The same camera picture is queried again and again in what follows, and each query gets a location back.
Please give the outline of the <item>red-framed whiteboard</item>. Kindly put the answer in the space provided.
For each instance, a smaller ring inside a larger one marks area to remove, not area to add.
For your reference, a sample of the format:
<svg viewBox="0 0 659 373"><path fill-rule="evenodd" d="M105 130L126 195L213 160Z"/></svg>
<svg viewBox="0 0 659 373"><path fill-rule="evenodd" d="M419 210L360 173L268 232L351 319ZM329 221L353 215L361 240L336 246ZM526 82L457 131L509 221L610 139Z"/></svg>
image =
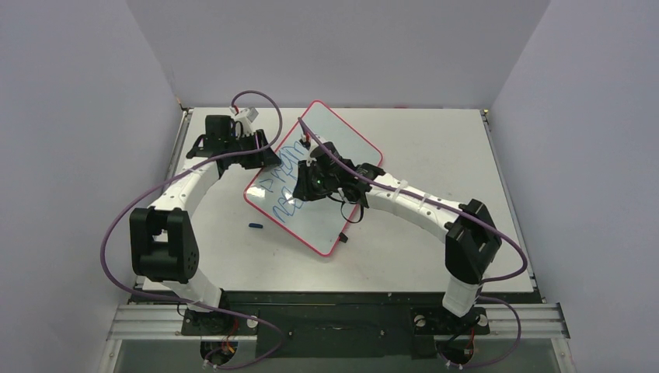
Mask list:
<svg viewBox="0 0 659 373"><path fill-rule="evenodd" d="M382 164L381 151L325 103L312 102L301 118L321 141L331 141L339 156L355 165ZM302 127L295 123L275 150L281 164L258 172L243 196L286 232L319 255L328 256L340 241L347 219L359 208L349 204L341 207L326 198L330 187L338 183L326 182L318 166L303 166L302 174L298 173L298 164L306 164L309 158L302 135Z"/></svg>

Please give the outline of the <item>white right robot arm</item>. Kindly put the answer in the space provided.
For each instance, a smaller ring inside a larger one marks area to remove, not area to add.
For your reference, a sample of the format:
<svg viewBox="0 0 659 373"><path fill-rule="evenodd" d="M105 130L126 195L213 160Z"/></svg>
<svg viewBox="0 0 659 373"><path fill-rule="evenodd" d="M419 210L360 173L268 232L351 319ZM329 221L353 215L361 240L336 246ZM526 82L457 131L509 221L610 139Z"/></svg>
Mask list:
<svg viewBox="0 0 659 373"><path fill-rule="evenodd" d="M493 219L486 205L472 199L467 204L442 200L408 186L369 163L354 165L341 157L333 143L324 147L301 139L307 150L298 162L298 180L293 197L301 201L329 198L341 204L356 204L388 212L431 233L445 245L448 286L438 311L440 325L457 332L469 322L469 313L482 288L487 267L502 240L486 230Z"/></svg>

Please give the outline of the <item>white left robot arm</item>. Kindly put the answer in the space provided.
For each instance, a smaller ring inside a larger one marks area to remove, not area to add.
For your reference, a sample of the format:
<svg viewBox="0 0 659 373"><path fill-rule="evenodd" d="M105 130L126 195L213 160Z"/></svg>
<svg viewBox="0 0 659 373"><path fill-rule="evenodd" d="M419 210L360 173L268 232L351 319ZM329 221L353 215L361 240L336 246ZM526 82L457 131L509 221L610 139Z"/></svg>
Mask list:
<svg viewBox="0 0 659 373"><path fill-rule="evenodd" d="M225 171L280 165L263 130L253 129L255 114L208 115L205 131L185 155L178 180L146 208L129 217L134 272L160 283L179 299L189 300L187 322L213 334L236 323L228 299L199 268L200 252L191 216Z"/></svg>

